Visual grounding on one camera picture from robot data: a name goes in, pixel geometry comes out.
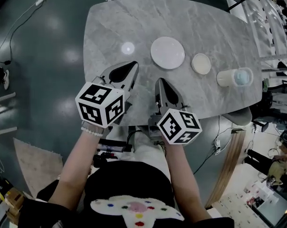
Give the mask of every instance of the small round dish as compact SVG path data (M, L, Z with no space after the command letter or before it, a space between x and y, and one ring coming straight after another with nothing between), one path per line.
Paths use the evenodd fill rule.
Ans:
M211 69L211 62L209 58L202 53L198 53L192 60L192 68L198 74L206 75L210 72Z
M175 69L185 59L185 50L180 42L171 37L160 37L151 46L153 61L164 69Z

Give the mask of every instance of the white box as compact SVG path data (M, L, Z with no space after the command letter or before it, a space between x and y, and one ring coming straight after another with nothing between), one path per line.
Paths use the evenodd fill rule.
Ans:
M86 82L75 98L83 121L103 128L124 113L124 90Z
M169 109L157 126L169 144L188 144L202 132L194 113L175 109Z

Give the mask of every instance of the marble table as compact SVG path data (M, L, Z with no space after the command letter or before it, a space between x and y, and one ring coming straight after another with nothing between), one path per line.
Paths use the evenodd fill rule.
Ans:
M185 49L185 61L174 70L157 66L150 53L158 37L173 37ZM125 43L134 52L122 50ZM191 60L206 54L212 64L205 75L195 73ZM261 100L262 73L258 50L250 26L217 8L189 0L115 0L91 7L84 37L86 81L107 67L137 61L139 75L129 102L133 104L121 125L147 125L156 111L154 85L158 78L169 80L198 118L233 112ZM254 73L250 87L220 87L221 70L249 67Z

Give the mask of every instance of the white cup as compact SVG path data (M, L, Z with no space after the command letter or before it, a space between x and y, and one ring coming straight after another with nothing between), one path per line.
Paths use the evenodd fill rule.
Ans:
M253 73L251 69L248 67L242 67L239 69L229 69L225 71L220 71L216 76L216 80L218 84L222 87L250 86L253 81Z

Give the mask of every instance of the rug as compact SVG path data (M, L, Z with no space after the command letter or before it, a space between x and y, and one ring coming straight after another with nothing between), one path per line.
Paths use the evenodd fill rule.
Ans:
M31 195L36 198L60 175L63 163L62 156L43 150L14 138L19 165Z

